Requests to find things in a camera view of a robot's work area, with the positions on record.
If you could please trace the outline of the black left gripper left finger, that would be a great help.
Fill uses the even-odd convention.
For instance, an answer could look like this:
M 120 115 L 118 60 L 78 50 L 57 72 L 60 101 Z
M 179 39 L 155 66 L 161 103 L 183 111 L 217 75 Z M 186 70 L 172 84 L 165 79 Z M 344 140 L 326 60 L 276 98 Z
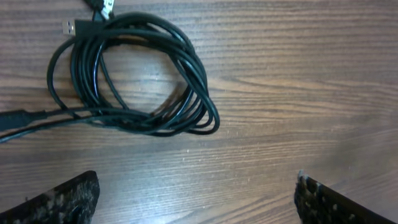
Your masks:
M 90 224 L 100 196 L 93 170 L 86 171 L 1 213 L 1 224 Z

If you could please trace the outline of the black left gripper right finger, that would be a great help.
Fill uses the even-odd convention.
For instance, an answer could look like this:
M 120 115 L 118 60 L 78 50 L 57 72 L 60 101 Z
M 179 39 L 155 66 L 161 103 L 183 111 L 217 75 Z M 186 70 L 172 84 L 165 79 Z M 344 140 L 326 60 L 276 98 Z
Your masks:
M 302 224 L 396 224 L 309 177 L 297 176 L 294 204 Z

